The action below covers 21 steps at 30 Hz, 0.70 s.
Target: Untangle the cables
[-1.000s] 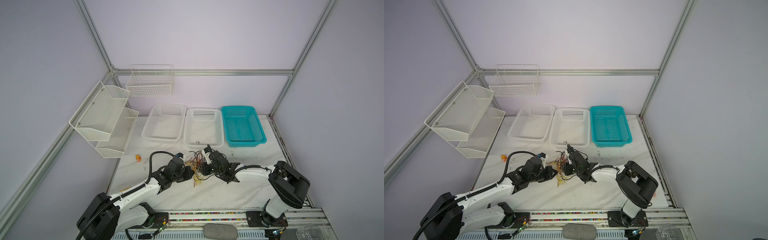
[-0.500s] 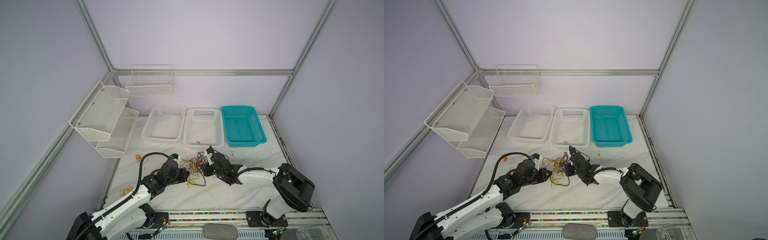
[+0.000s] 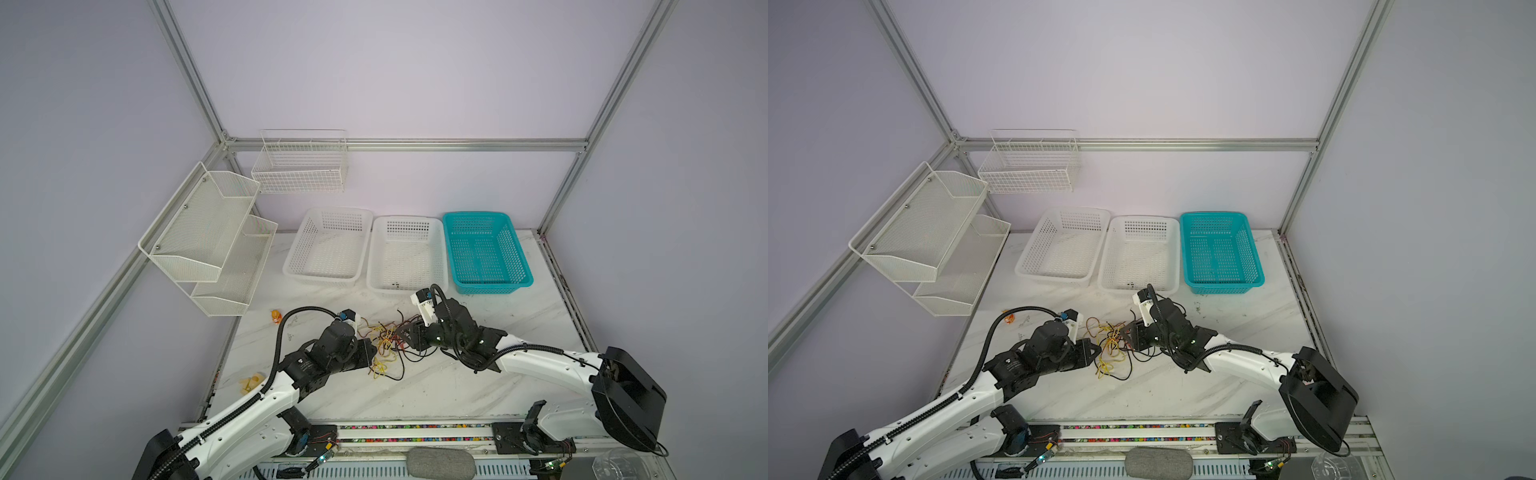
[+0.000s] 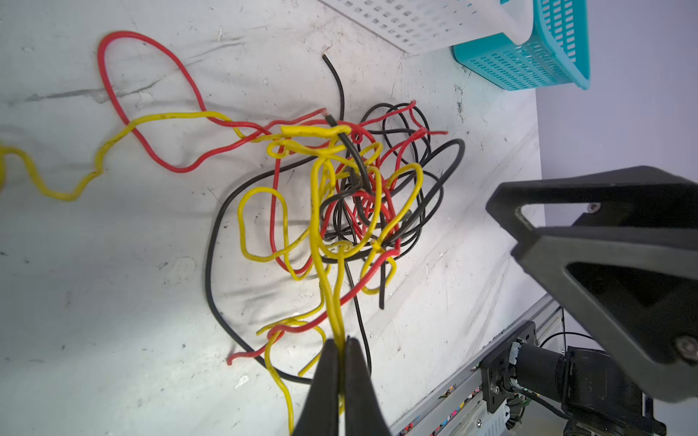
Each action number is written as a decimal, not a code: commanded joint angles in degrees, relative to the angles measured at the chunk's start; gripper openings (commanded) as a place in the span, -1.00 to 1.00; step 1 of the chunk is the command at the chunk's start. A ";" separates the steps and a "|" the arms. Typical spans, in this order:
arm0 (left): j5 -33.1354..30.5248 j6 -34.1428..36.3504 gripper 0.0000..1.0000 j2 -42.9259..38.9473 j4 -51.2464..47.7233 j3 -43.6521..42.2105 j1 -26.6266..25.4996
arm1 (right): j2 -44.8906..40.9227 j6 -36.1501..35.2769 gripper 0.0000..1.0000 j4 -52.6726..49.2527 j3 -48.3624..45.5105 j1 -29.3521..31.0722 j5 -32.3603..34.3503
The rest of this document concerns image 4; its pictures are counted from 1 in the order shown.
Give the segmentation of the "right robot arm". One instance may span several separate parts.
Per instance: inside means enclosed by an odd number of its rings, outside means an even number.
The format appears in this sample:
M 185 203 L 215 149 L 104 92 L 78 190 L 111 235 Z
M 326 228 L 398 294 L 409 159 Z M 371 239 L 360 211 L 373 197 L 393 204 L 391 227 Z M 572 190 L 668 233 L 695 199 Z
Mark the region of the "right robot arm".
M 481 364 L 490 410 L 519 394 L 569 434 L 663 435 L 652 400 L 697 394 L 697 185 L 650 166 L 502 183 L 488 214 L 595 349 L 514 334 Z

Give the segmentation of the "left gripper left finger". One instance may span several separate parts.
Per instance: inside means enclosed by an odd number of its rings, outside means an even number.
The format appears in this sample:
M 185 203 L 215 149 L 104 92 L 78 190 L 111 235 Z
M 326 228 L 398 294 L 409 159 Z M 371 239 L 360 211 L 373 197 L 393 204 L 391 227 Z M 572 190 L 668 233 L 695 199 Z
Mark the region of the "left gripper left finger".
M 330 339 L 323 346 L 316 374 L 292 436 L 338 436 L 340 353 Z

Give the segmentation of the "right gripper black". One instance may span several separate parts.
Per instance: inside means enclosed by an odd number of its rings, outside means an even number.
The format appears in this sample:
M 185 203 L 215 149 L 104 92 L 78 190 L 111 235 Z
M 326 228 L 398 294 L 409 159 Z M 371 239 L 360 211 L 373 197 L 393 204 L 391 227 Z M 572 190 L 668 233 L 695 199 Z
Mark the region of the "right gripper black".
M 502 183 L 512 255 L 641 389 L 697 394 L 697 185 L 650 166 Z

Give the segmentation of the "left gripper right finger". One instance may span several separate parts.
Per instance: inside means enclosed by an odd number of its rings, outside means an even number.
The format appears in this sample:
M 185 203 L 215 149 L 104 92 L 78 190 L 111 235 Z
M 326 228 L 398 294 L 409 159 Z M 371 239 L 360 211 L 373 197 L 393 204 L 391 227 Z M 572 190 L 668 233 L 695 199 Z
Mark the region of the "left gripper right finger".
M 348 338 L 344 350 L 345 434 L 391 434 L 374 392 L 361 343 Z

